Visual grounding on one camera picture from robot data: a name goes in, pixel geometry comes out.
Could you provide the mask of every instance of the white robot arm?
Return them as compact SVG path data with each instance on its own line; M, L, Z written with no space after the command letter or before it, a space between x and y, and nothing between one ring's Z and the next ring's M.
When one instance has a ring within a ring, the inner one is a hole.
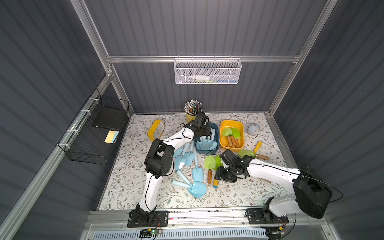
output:
M155 139L153 141L144 161L147 171L144 194L135 210L129 213L130 219L140 222L142 226L150 226L153 223L157 193L159 192L161 180L173 172L175 149L201 136L211 135L211 128L206 125L207 122L208 117L204 113L199 113L194 121L184 125L175 135L163 140Z
M332 196L332 191L322 183L313 170L291 169L263 162L251 156L240 158L231 150L220 155L226 168L217 168L215 179L236 182L238 175L260 177L284 186L292 192L284 197L271 197L263 206L264 219L273 221L286 214L306 213L314 218L322 218Z

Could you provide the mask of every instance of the black wire basket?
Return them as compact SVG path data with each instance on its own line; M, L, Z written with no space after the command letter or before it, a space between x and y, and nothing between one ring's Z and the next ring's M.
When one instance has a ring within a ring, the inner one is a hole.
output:
M103 108L114 108L125 112L125 120L114 143L104 142L109 133L108 129L93 126L93 122ZM102 165L113 163L128 125L127 111L127 101L104 95L99 96L97 100L94 100L89 111L85 112L76 130L72 131L67 144L60 146L61 149L72 161Z

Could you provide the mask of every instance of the white round object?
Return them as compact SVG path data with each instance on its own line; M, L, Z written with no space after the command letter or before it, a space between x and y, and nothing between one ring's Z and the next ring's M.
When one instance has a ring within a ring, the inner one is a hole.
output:
M252 123L249 127L248 127L248 134L250 136L255 136L260 130L260 126L257 125L256 123Z

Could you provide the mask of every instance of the floral tablecloth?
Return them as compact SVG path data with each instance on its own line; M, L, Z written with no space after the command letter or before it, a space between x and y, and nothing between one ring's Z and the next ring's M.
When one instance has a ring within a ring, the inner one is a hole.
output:
M270 157L269 162L286 166L281 151L263 113L220 113L207 114L210 122L216 123L220 128L223 120L230 119L240 121L245 131L251 123L260 126L260 132L256 138L251 139L245 134L245 147L253 150L259 141L263 144L259 154ZM134 115L129 122L118 157L112 169L111 177L101 200L99 210L134 209L143 195L145 185L144 159L152 144L147 132L155 119L161 119L165 125L161 138L171 136L180 130L180 124L186 122L184 114L160 114L160 115ZM206 156L199 155L199 165L204 167ZM182 172L192 180L192 168L184 166ZM204 182L207 181L208 170L204 169ZM164 178L157 196L157 209L168 208L199 208L199 207L241 207L258 206L272 196L284 196L289 194L284 187L276 183L269 183L260 178L247 178L236 183L220 181L217 188L207 184L208 191L202 198L195 198L187 188L174 186L172 180L180 180L174 172Z

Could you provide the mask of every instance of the yellow pencil cup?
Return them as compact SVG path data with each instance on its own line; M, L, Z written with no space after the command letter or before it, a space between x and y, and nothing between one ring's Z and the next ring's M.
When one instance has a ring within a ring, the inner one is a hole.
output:
M185 114L187 116L187 123L189 123L192 120L195 120L196 116L189 115L188 113Z

